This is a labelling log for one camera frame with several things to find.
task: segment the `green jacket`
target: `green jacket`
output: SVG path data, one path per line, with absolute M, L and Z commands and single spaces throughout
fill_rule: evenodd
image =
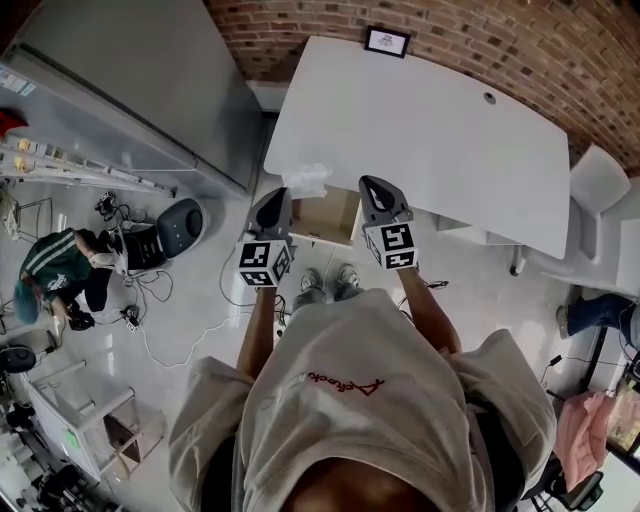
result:
M 24 272 L 38 284 L 44 297 L 52 300 L 56 290 L 87 279 L 91 264 L 78 249 L 73 229 L 67 228 L 33 245 L 20 268 L 20 276 Z

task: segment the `brick wall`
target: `brick wall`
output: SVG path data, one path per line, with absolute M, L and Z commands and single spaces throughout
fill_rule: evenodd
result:
M 248 79 L 290 81 L 311 35 L 408 32 L 410 54 L 566 130 L 573 160 L 595 142 L 640 175 L 640 15 L 629 0 L 204 1 Z

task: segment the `power strip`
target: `power strip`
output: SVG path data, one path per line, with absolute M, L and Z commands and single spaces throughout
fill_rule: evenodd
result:
M 120 311 L 120 314 L 127 322 L 127 328 L 131 332 L 136 332 L 140 329 L 140 321 L 138 320 L 140 308 L 138 308 L 138 306 L 136 306 L 135 304 L 133 306 L 127 306 Z

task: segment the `picture frame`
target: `picture frame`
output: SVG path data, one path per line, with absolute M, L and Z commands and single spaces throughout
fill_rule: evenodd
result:
M 407 54 L 410 39 L 410 34 L 369 25 L 367 27 L 364 49 L 370 52 L 382 53 L 404 59 L 404 56 Z

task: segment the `white table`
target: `white table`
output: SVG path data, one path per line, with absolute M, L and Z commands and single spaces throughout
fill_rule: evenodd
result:
M 103 418 L 121 407 L 126 402 L 134 399 L 134 392 L 131 388 L 124 389 L 120 394 L 113 396 L 107 402 L 97 405 L 90 402 L 79 409 L 73 408 L 66 400 L 56 393 L 54 397 L 49 396 L 49 384 L 53 379 L 59 379 L 72 374 L 87 366 L 87 361 L 80 361 L 74 365 L 52 373 L 35 382 L 25 381 L 25 388 L 29 393 L 31 404 L 36 412 L 36 418 L 42 426 L 45 434 L 55 443 L 64 454 L 75 464 L 80 466 L 88 475 L 100 481 L 102 474 L 117 460 L 122 461 L 122 454 L 133 443 L 140 441 L 148 426 L 163 420 L 161 414 L 157 415 L 149 425 L 140 428 L 138 432 L 127 440 L 122 446 L 114 448 L 106 461 L 99 460 L 94 451 L 87 432 L 101 423 Z M 160 442 L 158 439 L 151 448 L 143 455 L 148 455 Z M 125 471 L 130 475 L 133 470 L 122 462 Z
M 379 176 L 413 207 L 564 256 L 566 133 L 432 62 L 311 37 L 264 167 L 287 174 L 315 163 L 332 168 L 329 185 L 357 190 L 363 174 Z

